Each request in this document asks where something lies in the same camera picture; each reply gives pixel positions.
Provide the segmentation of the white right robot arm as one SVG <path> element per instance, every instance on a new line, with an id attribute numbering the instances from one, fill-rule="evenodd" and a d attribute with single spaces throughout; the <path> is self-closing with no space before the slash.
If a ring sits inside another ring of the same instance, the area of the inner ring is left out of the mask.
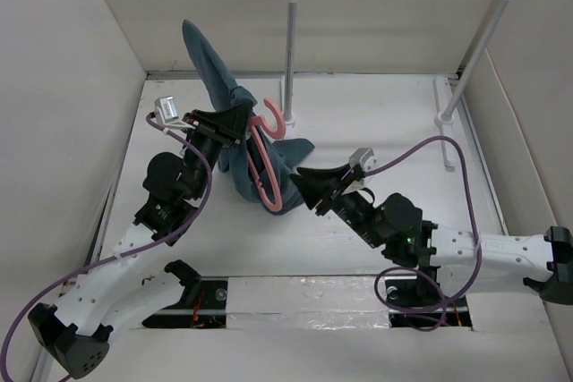
<path id="1" fill-rule="evenodd" d="M 399 193 L 380 205 L 361 187 L 361 168 L 301 168 L 291 180 L 317 216 L 338 216 L 358 237 L 398 266 L 384 274 L 391 306 L 424 308 L 466 293 L 533 292 L 572 303 L 572 234 L 552 226 L 530 236 L 465 232 L 424 219 Z"/>

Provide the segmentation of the pink plastic hanger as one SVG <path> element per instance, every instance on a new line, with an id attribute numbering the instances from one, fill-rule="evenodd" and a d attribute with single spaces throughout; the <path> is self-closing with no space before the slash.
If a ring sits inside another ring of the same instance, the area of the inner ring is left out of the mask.
<path id="1" fill-rule="evenodd" d="M 266 132 L 272 139 L 281 140 L 285 137 L 287 128 L 284 116 L 280 108 L 277 106 L 277 104 L 274 103 L 269 98 L 265 98 L 263 100 L 263 104 L 272 113 L 276 123 L 276 127 L 273 128 L 267 122 L 266 118 L 263 115 L 256 115 L 249 120 L 248 131 L 250 133 L 250 137 L 253 139 L 255 143 L 255 147 L 257 148 L 257 153 L 261 157 L 261 161 L 267 172 L 267 176 L 269 178 L 269 185 L 271 187 L 273 194 L 273 197 L 271 199 L 267 195 L 267 192 L 263 185 L 263 181 L 260 178 L 259 172 L 256 168 L 255 163 L 252 160 L 252 157 L 248 155 L 247 159 L 249 164 L 249 171 L 256 185 L 257 191 L 261 198 L 261 202 L 270 212 L 278 213 L 283 208 L 280 186 L 278 183 L 277 175 L 272 166 L 269 153 L 266 150 L 266 146 L 259 129 L 262 129 L 264 132 Z"/>

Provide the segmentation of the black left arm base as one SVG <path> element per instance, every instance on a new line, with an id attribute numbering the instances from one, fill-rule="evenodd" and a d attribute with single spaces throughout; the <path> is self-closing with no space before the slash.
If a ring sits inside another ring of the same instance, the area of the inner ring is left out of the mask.
<path id="1" fill-rule="evenodd" d="M 150 329 L 220 329 L 227 327 L 227 277 L 207 277 L 195 296 L 186 289 L 179 302 L 142 321 Z"/>

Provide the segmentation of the blue t shirt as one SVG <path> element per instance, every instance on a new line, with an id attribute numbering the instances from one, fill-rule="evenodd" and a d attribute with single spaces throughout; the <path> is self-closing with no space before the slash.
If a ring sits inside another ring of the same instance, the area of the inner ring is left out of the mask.
<path id="1" fill-rule="evenodd" d="M 216 111 L 224 111 L 243 102 L 249 102 L 252 106 L 257 104 L 256 98 L 236 81 L 216 50 L 194 23 L 184 20 L 182 33 L 188 55 Z M 304 203 L 299 190 L 290 179 L 290 174 L 311 155 L 315 146 L 305 138 L 271 141 L 262 130 L 257 132 L 277 177 L 282 200 L 282 208 L 277 213 L 284 215 Z M 261 195 L 250 171 L 250 162 L 253 162 L 264 190 L 267 193 L 272 192 L 267 168 L 251 133 L 246 134 L 239 146 L 223 150 L 218 159 L 218 166 L 221 172 L 231 174 L 235 189 L 241 197 L 251 203 L 261 203 Z"/>

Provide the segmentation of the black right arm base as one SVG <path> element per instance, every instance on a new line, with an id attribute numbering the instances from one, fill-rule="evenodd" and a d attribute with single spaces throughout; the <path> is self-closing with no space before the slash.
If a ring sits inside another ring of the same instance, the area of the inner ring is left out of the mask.
<path id="1" fill-rule="evenodd" d="M 375 277 L 374 293 L 389 309 L 391 328 L 430 332 L 439 327 L 472 326 L 465 297 L 442 308 L 441 298 L 448 299 L 453 293 L 443 294 L 438 289 L 437 275 L 437 267 L 397 267 Z"/>

